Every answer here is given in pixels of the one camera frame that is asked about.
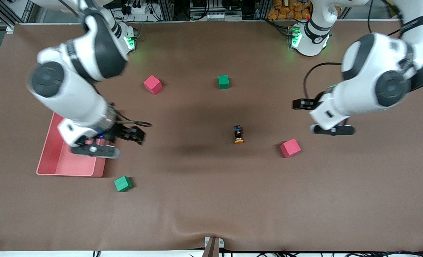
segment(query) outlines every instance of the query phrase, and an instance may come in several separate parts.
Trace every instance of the red cube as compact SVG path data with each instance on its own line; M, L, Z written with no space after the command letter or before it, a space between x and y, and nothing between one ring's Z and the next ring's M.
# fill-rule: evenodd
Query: red cube
M153 75L145 80L144 84L146 89L148 89L148 91L150 91L153 95L156 95L162 89L161 82Z
M287 142L284 142L281 146L282 152L285 158L291 157L300 152L300 146L298 142L293 138Z

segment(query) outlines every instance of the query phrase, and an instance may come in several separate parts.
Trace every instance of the small figurine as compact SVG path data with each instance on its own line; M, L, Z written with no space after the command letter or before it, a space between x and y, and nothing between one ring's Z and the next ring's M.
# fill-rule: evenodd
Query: small figurine
M243 132L240 125L234 126L235 143L243 143Z

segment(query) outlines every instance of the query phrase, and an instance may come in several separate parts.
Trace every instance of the red tray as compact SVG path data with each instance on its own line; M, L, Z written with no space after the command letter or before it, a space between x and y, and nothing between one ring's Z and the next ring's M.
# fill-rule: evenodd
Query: red tray
M70 152L70 146L62 139L58 124L63 117L54 113L40 156L37 174L50 176L102 177L105 158L78 156ZM107 145L98 140L99 145Z

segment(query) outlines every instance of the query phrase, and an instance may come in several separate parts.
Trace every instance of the table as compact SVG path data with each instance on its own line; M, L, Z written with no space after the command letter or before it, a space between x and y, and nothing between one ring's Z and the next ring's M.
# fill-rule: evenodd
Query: table
M38 51L81 28L17 25L0 49L0 251L187 249L205 236L234 251L423 251L423 89L352 117L348 137L313 135L308 113L290 108L305 73L340 62L366 27L338 22L304 57L263 22L146 25L125 72L98 89L154 127L143 146L117 141L103 178L73 178L35 174L52 113L25 83ZM151 74L164 83L156 96L143 87ZM230 89L216 89L219 75ZM318 68L308 91L340 80L339 67ZM292 138L303 152L282 158ZM135 188L117 192L121 176Z

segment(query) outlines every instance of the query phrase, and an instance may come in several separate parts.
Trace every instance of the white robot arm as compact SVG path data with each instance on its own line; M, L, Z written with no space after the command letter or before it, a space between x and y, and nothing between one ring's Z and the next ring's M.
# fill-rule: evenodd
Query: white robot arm
M144 132L118 122L118 112L93 86L123 72L127 54L135 47L135 38L128 37L134 29L116 23L110 11L98 7L94 0L75 3L86 34L40 51L39 65L28 89L42 104L64 117L58 130L72 152L117 158L119 151L115 147L85 142L100 137L112 142L124 138L143 143Z
M313 133L352 135L352 127L337 124L352 115L389 109L423 86L423 0L394 3L408 21L401 39L378 33L361 37L343 57L342 82L316 99L293 101L293 109L310 110L318 123Z
M306 56L317 55L326 46L329 32L337 21L336 5L354 7L365 5L369 0L311 0L313 12L310 19L294 26L299 27L299 39L293 48Z

